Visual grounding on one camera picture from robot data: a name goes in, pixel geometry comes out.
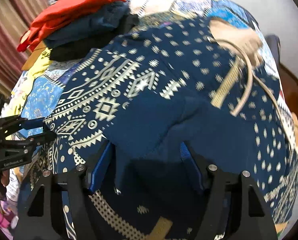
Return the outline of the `dark navy folded garment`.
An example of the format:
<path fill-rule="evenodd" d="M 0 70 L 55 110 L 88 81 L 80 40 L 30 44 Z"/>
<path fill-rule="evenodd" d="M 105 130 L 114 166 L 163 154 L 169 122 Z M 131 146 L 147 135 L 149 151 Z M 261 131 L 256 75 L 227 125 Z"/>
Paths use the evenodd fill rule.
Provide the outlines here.
<path fill-rule="evenodd" d="M 93 14 L 75 20 L 43 40 L 50 60 L 64 62 L 84 58 L 92 48 L 105 47 L 114 37 L 138 25 L 127 2 L 106 4 Z"/>

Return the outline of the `striped brown curtain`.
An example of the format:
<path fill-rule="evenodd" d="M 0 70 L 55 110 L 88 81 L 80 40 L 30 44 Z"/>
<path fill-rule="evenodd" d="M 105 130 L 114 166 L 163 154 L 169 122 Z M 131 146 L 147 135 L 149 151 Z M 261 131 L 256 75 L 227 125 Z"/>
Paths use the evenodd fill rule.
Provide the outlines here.
<path fill-rule="evenodd" d="M 0 0 L 0 92 L 9 95 L 31 54 L 17 51 L 31 22 L 48 6 L 47 0 Z"/>

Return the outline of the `red folded garment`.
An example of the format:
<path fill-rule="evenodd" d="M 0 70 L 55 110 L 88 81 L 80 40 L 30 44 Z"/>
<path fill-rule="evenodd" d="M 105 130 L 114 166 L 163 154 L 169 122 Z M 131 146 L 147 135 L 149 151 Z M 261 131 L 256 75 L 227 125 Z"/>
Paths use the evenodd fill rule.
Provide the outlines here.
<path fill-rule="evenodd" d="M 34 50 L 42 40 L 56 30 L 115 1 L 124 0 L 58 0 L 32 21 L 28 31 L 20 39 L 17 51 Z"/>

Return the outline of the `blue patchwork bed quilt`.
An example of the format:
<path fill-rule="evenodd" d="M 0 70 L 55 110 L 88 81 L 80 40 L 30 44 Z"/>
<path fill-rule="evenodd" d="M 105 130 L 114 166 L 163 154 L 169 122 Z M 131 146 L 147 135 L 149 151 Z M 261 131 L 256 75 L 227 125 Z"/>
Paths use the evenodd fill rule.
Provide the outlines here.
<path fill-rule="evenodd" d="M 222 18 L 239 29 L 252 28 L 260 39 L 263 35 L 248 11 L 229 0 L 125 0 L 132 14 L 137 14 L 139 23 L 133 34 L 150 31 L 152 28 L 167 28 L 171 22 L 197 16 Z M 12 90 L 24 79 L 25 73 L 47 48 L 37 46 L 23 66 L 23 73 Z M 81 59 L 64 62 L 52 61 L 45 73 L 38 77 L 21 112 L 28 119 L 45 117 L 55 109 L 65 85 L 72 80 L 74 71 L 90 58 L 89 53 Z M 233 111 L 239 103 L 247 84 L 248 70 L 240 55 L 233 54 L 229 70 L 216 74 L 214 68 L 200 66 L 202 80 L 195 81 L 197 90 L 207 92 L 212 105 Z M 294 120 L 282 94 L 278 94 L 277 103 L 272 109 L 264 109 L 269 94 L 260 84 L 254 82 L 248 101 L 239 116 L 247 124 L 253 124 L 252 135 L 255 138 L 255 150 L 249 155 L 249 166 L 257 185 L 262 189 L 264 199 L 271 207 L 291 204 L 298 190 L 298 157 L 295 155 L 296 137 Z M 2 116 L 9 115 L 10 103 L 3 108 Z M 134 159 L 157 159 L 162 141 L 166 135 L 156 125 L 148 127 L 144 118 L 135 120 L 126 115 L 122 127 L 111 132 L 122 135 L 118 145 L 125 151 L 135 150 Z"/>

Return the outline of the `navy patterned hooded jacket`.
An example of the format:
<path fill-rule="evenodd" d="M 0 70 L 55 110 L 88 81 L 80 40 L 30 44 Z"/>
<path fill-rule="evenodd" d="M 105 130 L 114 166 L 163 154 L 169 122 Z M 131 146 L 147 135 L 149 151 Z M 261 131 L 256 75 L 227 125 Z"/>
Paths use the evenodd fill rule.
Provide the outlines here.
<path fill-rule="evenodd" d="M 269 94 L 264 109 L 271 110 L 281 94 L 280 81 L 263 64 L 249 66 L 231 40 L 219 35 L 217 23 L 209 17 L 178 21 L 167 28 L 121 35 L 105 48 L 92 49 L 44 119 L 57 137 L 22 186 L 19 209 L 44 171 L 69 172 L 85 164 L 105 141 L 114 152 L 100 189 L 86 196 L 96 239 L 195 239 L 202 198 L 182 163 L 182 142 L 224 172 L 249 171 L 257 185 L 249 166 L 255 129 L 239 113 L 254 82 Z M 209 94 L 194 83 L 202 80 L 200 66 L 224 74 L 233 54 L 242 57 L 248 74 L 239 103 L 228 111 L 212 105 Z M 122 127 L 128 114 L 144 118 L 146 126 L 156 125 L 166 135 L 157 159 L 134 159 L 135 150 L 127 152 L 118 145 L 123 136 L 111 132 Z M 276 208 L 265 203 L 278 236 L 277 226 L 290 218 L 294 201 Z M 77 239 L 67 192 L 62 192 L 60 210 L 67 239 Z"/>

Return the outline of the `yellow garment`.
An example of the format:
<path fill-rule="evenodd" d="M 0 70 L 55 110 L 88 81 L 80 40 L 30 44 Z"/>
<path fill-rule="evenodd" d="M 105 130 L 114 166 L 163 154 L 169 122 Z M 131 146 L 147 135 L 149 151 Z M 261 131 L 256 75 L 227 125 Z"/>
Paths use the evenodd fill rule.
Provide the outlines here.
<path fill-rule="evenodd" d="M 10 101 L 9 115 L 20 115 L 27 97 L 32 91 L 34 81 L 42 76 L 52 63 L 50 60 L 51 49 L 45 48 L 39 55 L 32 67 L 25 73 L 23 81 L 14 92 Z"/>

